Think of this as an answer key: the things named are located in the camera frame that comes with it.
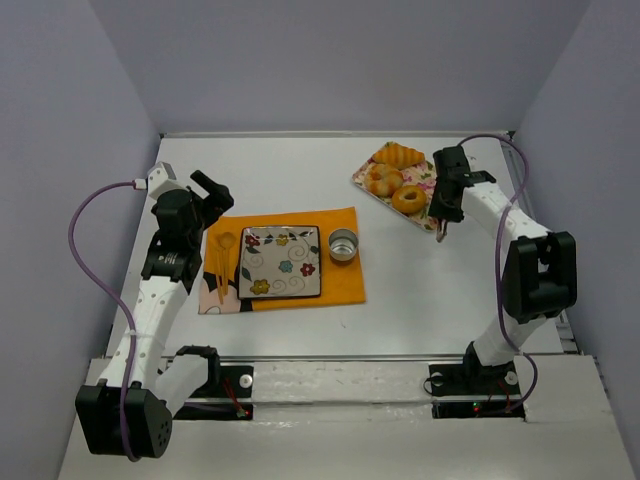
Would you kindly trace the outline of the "metal tongs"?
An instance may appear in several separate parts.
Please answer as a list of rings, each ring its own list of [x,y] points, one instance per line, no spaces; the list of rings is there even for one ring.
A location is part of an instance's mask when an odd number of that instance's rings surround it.
[[[442,243],[447,236],[448,221],[439,219],[437,222],[436,241]]]

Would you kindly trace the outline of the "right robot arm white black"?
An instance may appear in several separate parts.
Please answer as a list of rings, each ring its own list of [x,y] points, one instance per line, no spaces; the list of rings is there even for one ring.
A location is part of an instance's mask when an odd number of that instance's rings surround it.
[[[576,240],[537,223],[486,171],[471,169],[462,146],[434,153],[436,186],[429,215],[436,238],[472,217],[494,240],[497,317],[471,342],[457,373],[445,383],[474,390],[498,380],[531,334],[577,300]]]

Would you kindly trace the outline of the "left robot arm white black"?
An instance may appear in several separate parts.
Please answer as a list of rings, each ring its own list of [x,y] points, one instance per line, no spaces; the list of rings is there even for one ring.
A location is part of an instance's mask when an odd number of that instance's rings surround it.
[[[151,212],[157,221],[134,308],[128,308],[86,264],[80,266],[116,301],[127,322],[118,349],[97,382],[81,386],[75,399],[87,447],[94,455],[125,456],[132,462],[161,457],[175,415],[197,389],[220,382],[220,358],[213,347],[183,347],[169,367],[160,367],[172,326],[202,265],[204,232],[234,204],[226,186],[199,170],[190,177],[206,196],[181,185],[163,162],[146,179],[129,184],[154,200]]]

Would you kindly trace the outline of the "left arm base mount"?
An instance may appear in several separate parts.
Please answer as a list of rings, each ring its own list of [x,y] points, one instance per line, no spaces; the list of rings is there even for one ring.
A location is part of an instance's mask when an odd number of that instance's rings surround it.
[[[217,384],[199,387],[178,410],[177,421],[251,421],[254,366],[222,364]]]

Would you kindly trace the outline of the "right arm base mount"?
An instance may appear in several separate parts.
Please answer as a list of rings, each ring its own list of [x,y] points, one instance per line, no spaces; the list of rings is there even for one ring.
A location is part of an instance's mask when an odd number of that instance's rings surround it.
[[[423,390],[435,419],[525,418],[513,362],[482,367],[477,376],[462,363],[430,364]]]

